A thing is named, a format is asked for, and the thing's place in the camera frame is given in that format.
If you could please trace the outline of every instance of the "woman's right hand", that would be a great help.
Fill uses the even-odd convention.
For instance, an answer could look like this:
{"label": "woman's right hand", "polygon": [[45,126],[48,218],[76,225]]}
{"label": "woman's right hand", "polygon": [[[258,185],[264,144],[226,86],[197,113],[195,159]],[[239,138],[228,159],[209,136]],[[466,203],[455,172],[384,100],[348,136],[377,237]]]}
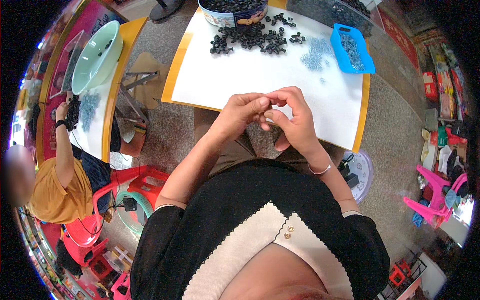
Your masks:
{"label": "woman's right hand", "polygon": [[276,145],[277,150],[284,150],[290,144],[308,161],[318,157],[318,153],[323,150],[323,147],[316,137],[312,111],[301,90],[296,86],[289,86],[265,96],[271,99],[272,105],[283,107],[288,104],[292,109],[293,118],[290,120],[278,109],[270,109],[264,113],[266,118],[271,119],[283,129],[288,140],[285,141],[285,137],[281,136]]}

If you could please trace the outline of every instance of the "red mat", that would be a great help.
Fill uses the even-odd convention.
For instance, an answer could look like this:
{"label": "red mat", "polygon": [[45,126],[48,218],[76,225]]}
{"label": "red mat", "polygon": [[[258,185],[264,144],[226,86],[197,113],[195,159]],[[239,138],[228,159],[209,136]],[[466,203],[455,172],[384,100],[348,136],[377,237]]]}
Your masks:
{"label": "red mat", "polygon": [[393,22],[390,17],[384,13],[380,8],[378,9],[384,23],[385,32],[395,41],[395,43],[402,49],[403,53],[408,57],[408,60],[412,63],[413,67],[419,72],[419,60],[417,51],[410,41],[408,36],[403,32],[398,25]]}

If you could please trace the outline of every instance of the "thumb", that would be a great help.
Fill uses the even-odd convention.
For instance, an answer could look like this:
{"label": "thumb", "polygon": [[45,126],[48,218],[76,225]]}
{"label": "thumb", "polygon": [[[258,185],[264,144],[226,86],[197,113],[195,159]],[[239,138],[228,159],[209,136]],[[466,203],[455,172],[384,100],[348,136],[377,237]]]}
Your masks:
{"label": "thumb", "polygon": [[284,131],[290,126],[288,117],[278,109],[270,109],[264,113],[264,116],[280,126]]}
{"label": "thumb", "polygon": [[245,106],[245,111],[249,115],[254,115],[254,114],[266,111],[269,105],[270,105],[270,99],[268,99],[267,97],[260,97],[248,103]]}

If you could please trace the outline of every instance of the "woman's left hand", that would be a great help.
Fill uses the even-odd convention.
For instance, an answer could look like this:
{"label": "woman's left hand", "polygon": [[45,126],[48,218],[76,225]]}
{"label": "woman's left hand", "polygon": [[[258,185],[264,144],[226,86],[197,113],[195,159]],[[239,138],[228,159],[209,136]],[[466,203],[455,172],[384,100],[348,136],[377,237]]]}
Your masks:
{"label": "woman's left hand", "polygon": [[268,130],[263,112],[271,109],[270,99],[261,93],[236,94],[218,115],[209,130],[209,134],[220,139],[221,143],[234,141],[252,121],[260,123]]}

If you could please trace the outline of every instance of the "blue plastic tray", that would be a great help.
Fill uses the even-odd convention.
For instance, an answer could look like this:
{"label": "blue plastic tray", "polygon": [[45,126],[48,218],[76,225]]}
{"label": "blue plastic tray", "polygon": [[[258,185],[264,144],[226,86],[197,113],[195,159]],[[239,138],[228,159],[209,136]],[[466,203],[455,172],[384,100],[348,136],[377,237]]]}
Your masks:
{"label": "blue plastic tray", "polygon": [[[360,71],[352,67],[348,54],[342,47],[342,42],[340,41],[340,34],[346,34],[351,36],[355,42],[357,42],[358,51],[360,53],[360,60],[365,66],[365,70]],[[367,52],[367,44],[361,32],[353,27],[335,23],[333,25],[333,32],[330,36],[330,43],[332,43],[333,51],[335,52],[336,60],[338,61],[338,66],[340,70],[345,73],[370,73],[375,74],[375,65],[373,60],[370,57],[370,54]]]}

